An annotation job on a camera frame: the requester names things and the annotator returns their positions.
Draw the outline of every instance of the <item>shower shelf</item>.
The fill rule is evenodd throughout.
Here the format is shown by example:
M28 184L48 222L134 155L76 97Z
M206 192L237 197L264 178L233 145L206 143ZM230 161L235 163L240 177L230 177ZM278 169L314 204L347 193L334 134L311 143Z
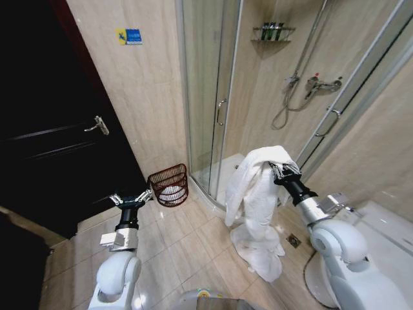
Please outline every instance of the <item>shower shelf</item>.
M261 31L262 31L262 27L254 27L253 29L253 38L251 39L252 42L268 42L268 43L284 43L284 42L291 42L291 40L289 40L289 37L291 35L291 33L293 33L295 31L295 28L293 27L279 27L279 28L275 28L274 31L280 30L280 39L278 40L262 40L261 39Z

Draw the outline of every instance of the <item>sticker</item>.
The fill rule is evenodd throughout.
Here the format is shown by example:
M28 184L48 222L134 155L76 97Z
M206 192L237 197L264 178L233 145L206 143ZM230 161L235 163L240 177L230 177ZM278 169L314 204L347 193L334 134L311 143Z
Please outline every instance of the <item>sticker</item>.
M116 29L116 34L121 45L142 44L141 32L139 29Z

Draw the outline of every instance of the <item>wicker basket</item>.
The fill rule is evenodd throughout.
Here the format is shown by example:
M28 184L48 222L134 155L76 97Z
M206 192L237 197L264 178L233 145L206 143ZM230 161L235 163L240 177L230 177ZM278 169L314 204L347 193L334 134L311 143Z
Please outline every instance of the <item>wicker basket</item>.
M148 180L161 205L176 207L188 198L188 178L183 163L151 174Z

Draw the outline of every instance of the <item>toilet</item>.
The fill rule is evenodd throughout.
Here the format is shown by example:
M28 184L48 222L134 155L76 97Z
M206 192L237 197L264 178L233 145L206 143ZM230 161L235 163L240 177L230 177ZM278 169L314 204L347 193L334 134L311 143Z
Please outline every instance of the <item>toilet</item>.
M413 309L413 223L373 201L368 201L356 212L342 209L335 219L352 224L362 233L378 269L398 286ZM308 261L304 275L314 298L327 307L339 307L319 253Z

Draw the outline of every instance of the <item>hanging towel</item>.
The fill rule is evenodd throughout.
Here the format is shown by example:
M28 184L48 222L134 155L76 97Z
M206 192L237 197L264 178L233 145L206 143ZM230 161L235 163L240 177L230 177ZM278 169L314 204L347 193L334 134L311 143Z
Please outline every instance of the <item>hanging towel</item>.
M285 254L277 231L270 226L277 199L285 202L287 191L274 184L274 174L268 162L287 164L299 170L281 146L263 147L248 153L232 175L225 193L227 214L225 224L245 213L245 222L231 231L231 240L238 254L250 269L268 282L282 272L278 256Z

